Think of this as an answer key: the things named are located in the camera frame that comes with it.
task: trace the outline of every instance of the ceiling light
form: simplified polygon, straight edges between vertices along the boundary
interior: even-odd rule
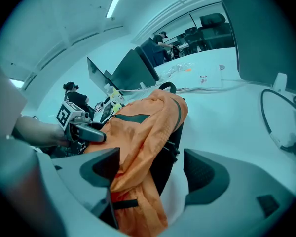
[[[10,81],[14,84],[15,87],[17,88],[22,88],[24,82],[23,81],[19,81],[19,80],[14,80],[14,79],[10,79]]]
[[[108,11],[107,16],[106,16],[107,18],[112,17],[112,14],[113,14],[113,12],[115,10],[115,7],[117,6],[118,1],[119,0],[113,0],[112,1],[111,5],[110,5],[110,8],[109,8],[109,11]]]

